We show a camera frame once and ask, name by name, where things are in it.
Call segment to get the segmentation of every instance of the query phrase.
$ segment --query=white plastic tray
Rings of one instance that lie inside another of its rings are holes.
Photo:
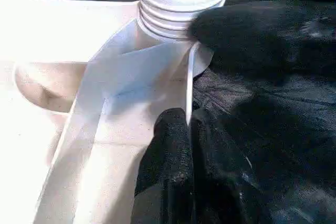
[[[87,65],[34,223],[130,222],[157,116],[172,107],[191,113],[191,46],[155,40],[133,20],[101,48]]]

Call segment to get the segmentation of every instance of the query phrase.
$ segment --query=black glove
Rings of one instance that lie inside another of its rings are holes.
[[[271,223],[248,160],[221,125],[197,110],[189,132],[182,109],[159,116],[132,223]]]

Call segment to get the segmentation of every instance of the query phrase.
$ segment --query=black fur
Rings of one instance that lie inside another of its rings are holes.
[[[336,73],[336,5],[258,1],[207,10],[190,34],[214,49],[223,69],[282,80],[289,73]]]

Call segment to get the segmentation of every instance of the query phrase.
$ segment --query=white surface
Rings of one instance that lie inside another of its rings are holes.
[[[23,99],[48,110],[51,115],[67,115],[86,65],[84,62],[18,63],[13,79]]]
[[[14,62],[0,60],[0,204],[2,223],[29,223],[45,181],[58,129],[14,89]]]
[[[89,61],[136,16],[137,2],[0,0],[0,59]]]
[[[88,61],[136,16],[137,2],[0,0],[0,6],[1,219],[31,223],[56,148],[49,140],[60,132],[15,90],[14,61]]]

